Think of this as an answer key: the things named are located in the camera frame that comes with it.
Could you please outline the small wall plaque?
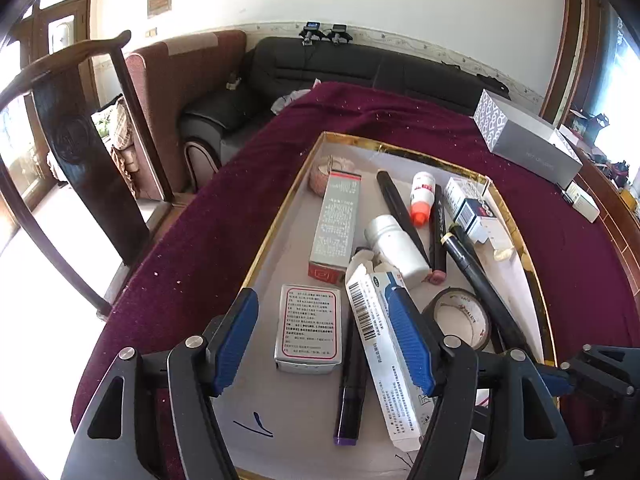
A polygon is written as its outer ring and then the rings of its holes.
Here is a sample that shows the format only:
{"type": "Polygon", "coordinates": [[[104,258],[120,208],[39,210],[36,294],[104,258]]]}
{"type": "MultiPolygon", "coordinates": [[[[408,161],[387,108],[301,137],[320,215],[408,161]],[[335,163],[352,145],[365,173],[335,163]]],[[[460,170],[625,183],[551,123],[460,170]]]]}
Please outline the small wall plaque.
{"type": "Polygon", "coordinates": [[[171,0],[148,0],[146,4],[146,14],[149,18],[168,12],[171,10],[171,0]]]}

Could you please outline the black tape roll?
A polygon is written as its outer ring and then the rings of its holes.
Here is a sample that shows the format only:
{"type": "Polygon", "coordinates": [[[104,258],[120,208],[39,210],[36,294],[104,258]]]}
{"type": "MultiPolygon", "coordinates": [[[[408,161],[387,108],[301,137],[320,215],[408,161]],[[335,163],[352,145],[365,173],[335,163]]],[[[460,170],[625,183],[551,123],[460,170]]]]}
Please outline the black tape roll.
{"type": "Polygon", "coordinates": [[[488,345],[490,318],[472,292],[457,287],[441,290],[423,314],[435,321],[445,336],[457,336],[474,350],[484,350],[488,345]]]}

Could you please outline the white pill bottle small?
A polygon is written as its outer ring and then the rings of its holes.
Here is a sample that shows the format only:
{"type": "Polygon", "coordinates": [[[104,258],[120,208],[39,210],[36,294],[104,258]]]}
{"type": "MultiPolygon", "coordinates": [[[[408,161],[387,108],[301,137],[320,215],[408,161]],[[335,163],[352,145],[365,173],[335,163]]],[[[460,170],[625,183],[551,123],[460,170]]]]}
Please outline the white pill bottle small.
{"type": "Polygon", "coordinates": [[[419,286],[431,273],[424,255],[391,214],[372,219],[364,237],[375,255],[399,271],[408,289],[419,286]]]}

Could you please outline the dark wooden chair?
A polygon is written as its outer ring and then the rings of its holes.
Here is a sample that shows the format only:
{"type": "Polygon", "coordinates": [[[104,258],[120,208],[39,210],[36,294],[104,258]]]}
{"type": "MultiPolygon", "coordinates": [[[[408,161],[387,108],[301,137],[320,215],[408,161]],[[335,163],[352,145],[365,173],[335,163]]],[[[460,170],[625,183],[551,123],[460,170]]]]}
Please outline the dark wooden chair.
{"type": "Polygon", "coordinates": [[[112,39],[79,41],[29,64],[1,92],[2,107],[32,95],[54,159],[128,269],[148,250],[151,232],[91,119],[79,65],[99,55],[111,59],[160,199],[171,203],[174,193],[122,54],[130,39],[131,32],[125,30],[112,39]]]}

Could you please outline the cream cardboard box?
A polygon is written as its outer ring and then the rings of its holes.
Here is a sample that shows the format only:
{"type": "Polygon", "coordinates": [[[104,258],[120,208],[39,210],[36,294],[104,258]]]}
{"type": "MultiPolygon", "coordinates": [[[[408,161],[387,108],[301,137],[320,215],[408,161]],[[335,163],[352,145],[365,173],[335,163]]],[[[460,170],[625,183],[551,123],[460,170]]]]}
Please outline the cream cardboard box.
{"type": "Polygon", "coordinates": [[[579,212],[586,220],[593,223],[600,216],[600,209],[589,193],[581,188],[576,182],[570,182],[565,194],[572,207],[579,212]]]}

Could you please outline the pink fluffy object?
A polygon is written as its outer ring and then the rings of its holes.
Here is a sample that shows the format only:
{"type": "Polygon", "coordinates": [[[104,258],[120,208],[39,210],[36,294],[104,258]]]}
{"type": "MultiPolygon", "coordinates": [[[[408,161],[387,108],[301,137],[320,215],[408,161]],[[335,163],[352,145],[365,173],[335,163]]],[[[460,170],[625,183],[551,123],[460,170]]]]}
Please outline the pink fluffy object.
{"type": "Polygon", "coordinates": [[[332,170],[354,172],[355,164],[345,157],[333,155],[321,157],[309,174],[308,188],[311,192],[320,197],[324,196],[332,170]]]}

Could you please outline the white bottle orange cap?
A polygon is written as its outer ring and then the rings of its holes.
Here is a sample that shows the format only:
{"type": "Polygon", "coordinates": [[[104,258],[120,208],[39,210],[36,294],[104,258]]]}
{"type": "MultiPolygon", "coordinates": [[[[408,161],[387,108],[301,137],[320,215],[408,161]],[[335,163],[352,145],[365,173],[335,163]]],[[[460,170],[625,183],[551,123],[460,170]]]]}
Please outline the white bottle orange cap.
{"type": "Polygon", "coordinates": [[[435,200],[435,179],[427,171],[414,175],[410,193],[409,214],[412,224],[422,228],[430,220],[435,200]]]}

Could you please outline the black marker yellow cap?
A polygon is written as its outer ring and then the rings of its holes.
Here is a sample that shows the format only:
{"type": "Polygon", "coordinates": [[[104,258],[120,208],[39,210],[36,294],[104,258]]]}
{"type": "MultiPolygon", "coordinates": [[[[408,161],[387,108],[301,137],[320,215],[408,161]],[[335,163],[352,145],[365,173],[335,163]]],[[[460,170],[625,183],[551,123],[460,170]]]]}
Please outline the black marker yellow cap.
{"type": "Polygon", "coordinates": [[[464,249],[469,253],[469,255],[474,259],[474,261],[480,266],[481,269],[484,269],[484,266],[480,262],[480,258],[478,258],[477,252],[474,248],[474,244],[472,240],[469,238],[469,235],[465,233],[465,230],[457,224],[457,222],[452,222],[448,231],[461,243],[464,249]]]}

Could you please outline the black leather sofa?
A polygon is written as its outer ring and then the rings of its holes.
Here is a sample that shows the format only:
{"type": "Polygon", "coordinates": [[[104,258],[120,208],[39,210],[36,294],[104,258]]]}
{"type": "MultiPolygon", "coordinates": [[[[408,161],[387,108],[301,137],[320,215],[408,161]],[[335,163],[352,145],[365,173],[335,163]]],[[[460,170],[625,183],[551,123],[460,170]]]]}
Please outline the black leather sofa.
{"type": "Polygon", "coordinates": [[[224,166],[274,117],[277,99],[309,90],[315,82],[342,82],[435,103],[470,114],[484,90],[508,98],[499,79],[469,74],[455,65],[359,44],[268,37],[245,53],[232,74],[236,87],[221,87],[183,107],[178,130],[198,144],[215,170],[224,166]]]}

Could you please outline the gold rimmed cardboard tray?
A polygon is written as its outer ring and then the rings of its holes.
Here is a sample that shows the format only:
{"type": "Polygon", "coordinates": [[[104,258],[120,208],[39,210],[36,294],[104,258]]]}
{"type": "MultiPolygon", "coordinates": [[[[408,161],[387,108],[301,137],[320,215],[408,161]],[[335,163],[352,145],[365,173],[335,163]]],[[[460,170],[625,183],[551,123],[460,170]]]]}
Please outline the gold rimmed cardboard tray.
{"type": "Polygon", "coordinates": [[[534,358],[555,352],[532,260],[488,177],[443,160],[339,133],[318,137],[270,226],[244,285],[255,327],[232,385],[213,402],[238,473],[271,479],[403,479],[435,403],[411,381],[386,292],[482,353],[496,326],[454,263],[427,265],[383,200],[421,171],[479,192],[492,231],[477,255],[534,358]]]}

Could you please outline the brick pattern wooden counter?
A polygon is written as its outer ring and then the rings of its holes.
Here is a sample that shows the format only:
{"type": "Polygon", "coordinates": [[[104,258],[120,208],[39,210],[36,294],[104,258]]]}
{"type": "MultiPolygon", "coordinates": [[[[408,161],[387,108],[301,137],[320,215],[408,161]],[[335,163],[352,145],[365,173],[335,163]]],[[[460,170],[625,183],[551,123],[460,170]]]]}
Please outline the brick pattern wooden counter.
{"type": "Polygon", "coordinates": [[[578,126],[579,183],[600,208],[631,292],[639,292],[639,35],[616,0],[565,0],[541,115],[578,126]]]}

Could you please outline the maroon velvet table cloth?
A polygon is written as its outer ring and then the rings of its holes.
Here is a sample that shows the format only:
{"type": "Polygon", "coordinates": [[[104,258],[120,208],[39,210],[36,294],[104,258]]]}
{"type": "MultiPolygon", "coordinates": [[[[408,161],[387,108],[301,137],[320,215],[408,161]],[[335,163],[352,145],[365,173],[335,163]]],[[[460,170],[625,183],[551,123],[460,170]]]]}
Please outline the maroon velvet table cloth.
{"type": "Polygon", "coordinates": [[[639,318],[600,221],[491,154],[471,118],[325,82],[222,168],[142,263],[74,407],[67,479],[634,479],[639,318]],[[420,171],[480,191],[513,244],[446,238],[503,352],[426,315],[437,289],[390,270],[328,284],[420,171]]]}

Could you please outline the black marker pink cap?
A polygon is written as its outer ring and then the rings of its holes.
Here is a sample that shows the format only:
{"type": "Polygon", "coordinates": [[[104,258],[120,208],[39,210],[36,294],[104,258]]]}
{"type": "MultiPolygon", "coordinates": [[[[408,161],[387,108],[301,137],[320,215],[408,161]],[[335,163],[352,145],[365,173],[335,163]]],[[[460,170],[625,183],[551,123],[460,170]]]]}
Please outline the black marker pink cap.
{"type": "Polygon", "coordinates": [[[442,284],[446,281],[447,277],[447,252],[446,248],[442,246],[442,237],[445,233],[445,211],[444,206],[442,206],[442,187],[436,184],[430,220],[432,273],[428,278],[428,281],[434,285],[442,284]]]}

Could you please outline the square white medicine box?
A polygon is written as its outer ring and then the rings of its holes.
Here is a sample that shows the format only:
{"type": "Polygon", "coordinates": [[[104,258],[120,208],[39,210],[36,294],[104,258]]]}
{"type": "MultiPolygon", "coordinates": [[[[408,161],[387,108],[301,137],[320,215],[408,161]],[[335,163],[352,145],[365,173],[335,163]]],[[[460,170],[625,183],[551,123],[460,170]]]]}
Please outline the square white medicine box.
{"type": "Polygon", "coordinates": [[[334,287],[283,285],[274,362],[280,372],[330,374],[342,362],[341,294],[334,287]]]}

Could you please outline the clamp devices on sofa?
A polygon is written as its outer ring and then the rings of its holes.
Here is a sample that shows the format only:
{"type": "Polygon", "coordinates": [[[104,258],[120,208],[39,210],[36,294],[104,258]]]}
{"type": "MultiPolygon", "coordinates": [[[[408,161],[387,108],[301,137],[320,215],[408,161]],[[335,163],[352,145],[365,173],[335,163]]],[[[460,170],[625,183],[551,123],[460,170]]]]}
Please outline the clamp devices on sofa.
{"type": "Polygon", "coordinates": [[[307,22],[298,33],[302,38],[302,45],[312,46],[316,41],[329,41],[331,44],[350,44],[354,38],[349,33],[345,24],[333,24],[331,28],[324,29],[320,22],[307,22]]]}

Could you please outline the grey red medicine box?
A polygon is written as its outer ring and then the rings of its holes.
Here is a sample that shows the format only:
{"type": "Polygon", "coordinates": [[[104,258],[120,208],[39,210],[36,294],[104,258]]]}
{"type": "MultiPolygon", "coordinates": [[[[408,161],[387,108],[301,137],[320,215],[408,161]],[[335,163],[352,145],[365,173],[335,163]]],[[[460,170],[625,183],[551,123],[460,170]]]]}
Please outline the grey red medicine box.
{"type": "Polygon", "coordinates": [[[335,170],[329,175],[308,261],[308,275],[315,280],[338,284],[344,278],[354,248],[360,183],[360,174],[335,170]]]}

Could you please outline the black marker orange cap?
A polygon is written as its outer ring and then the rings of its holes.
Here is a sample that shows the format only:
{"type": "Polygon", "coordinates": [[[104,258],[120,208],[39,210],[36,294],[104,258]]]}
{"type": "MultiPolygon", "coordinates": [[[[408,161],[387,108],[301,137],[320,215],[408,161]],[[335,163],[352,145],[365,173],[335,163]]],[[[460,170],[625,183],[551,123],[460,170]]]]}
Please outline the black marker orange cap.
{"type": "Polygon", "coordinates": [[[502,338],[504,348],[523,350],[530,358],[535,359],[534,352],[528,344],[526,337],[506,304],[488,280],[484,270],[463,247],[460,240],[454,234],[447,232],[440,244],[446,249],[448,255],[454,260],[461,273],[473,287],[476,296],[485,307],[491,321],[497,327],[502,338]]]}

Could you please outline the large grey cardboard box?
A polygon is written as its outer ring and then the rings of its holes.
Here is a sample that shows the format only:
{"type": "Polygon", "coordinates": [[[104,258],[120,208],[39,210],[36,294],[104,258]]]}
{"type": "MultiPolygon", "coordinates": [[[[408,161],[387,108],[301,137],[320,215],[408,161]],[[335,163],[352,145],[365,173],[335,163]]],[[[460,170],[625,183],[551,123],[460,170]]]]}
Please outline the large grey cardboard box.
{"type": "Polygon", "coordinates": [[[582,162],[558,129],[497,93],[482,92],[473,119],[492,154],[562,190],[570,186],[582,168],[582,162]]]}

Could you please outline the long white tube box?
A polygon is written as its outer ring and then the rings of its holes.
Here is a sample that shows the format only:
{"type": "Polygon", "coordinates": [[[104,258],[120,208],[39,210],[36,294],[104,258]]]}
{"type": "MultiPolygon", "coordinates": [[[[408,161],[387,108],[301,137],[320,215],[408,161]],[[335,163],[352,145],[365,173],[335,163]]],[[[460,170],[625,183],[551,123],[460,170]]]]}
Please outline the long white tube box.
{"type": "Polygon", "coordinates": [[[413,385],[390,322],[385,292],[395,286],[405,286],[399,271],[388,263],[375,264],[369,249],[352,256],[345,276],[346,294],[386,429],[396,448],[414,452],[421,446],[435,404],[413,385]]]}

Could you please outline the white green medicine box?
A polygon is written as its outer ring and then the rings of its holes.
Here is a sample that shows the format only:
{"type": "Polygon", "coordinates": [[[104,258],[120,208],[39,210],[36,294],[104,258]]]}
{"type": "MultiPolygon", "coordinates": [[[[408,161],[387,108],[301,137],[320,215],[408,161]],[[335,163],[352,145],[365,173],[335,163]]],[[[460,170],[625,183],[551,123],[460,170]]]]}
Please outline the white green medicine box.
{"type": "Polygon", "coordinates": [[[488,245],[496,261],[509,259],[514,246],[506,227],[491,209],[476,182],[450,177],[444,201],[451,220],[473,244],[488,245]]]}

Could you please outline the black marker purple cap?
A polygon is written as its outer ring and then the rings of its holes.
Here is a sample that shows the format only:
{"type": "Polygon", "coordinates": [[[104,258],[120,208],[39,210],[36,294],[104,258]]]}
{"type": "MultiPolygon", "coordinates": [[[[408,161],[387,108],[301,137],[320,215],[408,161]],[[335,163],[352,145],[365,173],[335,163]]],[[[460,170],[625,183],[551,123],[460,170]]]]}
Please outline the black marker purple cap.
{"type": "Polygon", "coordinates": [[[362,348],[351,306],[348,306],[347,314],[340,398],[338,399],[334,430],[334,444],[337,446],[355,446],[357,444],[367,382],[370,376],[367,358],[362,348]]]}

